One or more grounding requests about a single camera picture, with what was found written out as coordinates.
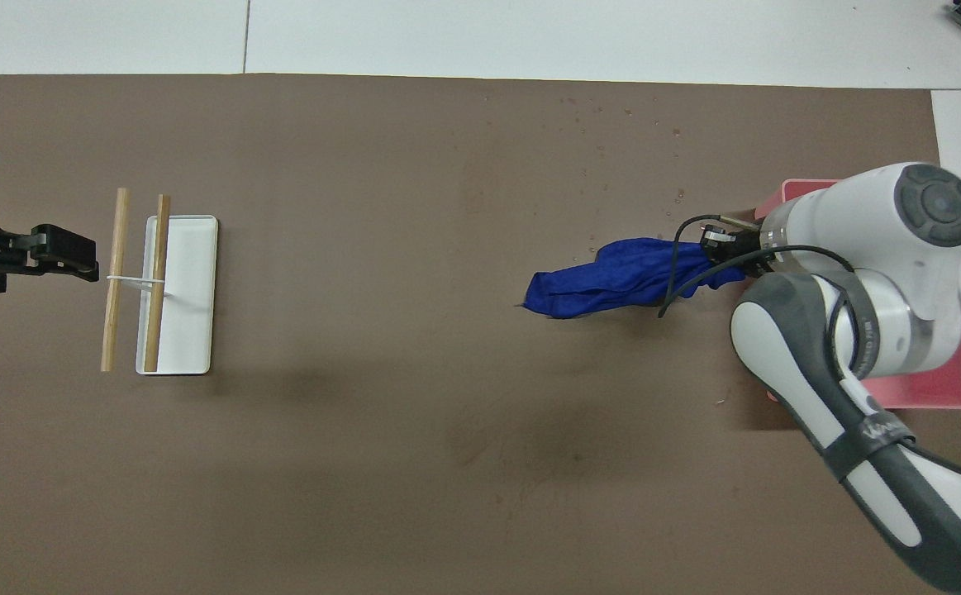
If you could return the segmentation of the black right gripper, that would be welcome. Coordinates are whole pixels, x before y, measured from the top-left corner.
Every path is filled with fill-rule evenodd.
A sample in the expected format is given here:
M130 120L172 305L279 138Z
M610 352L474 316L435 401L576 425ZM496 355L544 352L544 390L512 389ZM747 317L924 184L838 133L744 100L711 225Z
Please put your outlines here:
M733 268L737 268L748 278L759 278L771 272L771 256L761 255L761 241L759 231L741 230L730 232L721 226L704 226L702 247L721 247L726 245L726 260L736 260Z

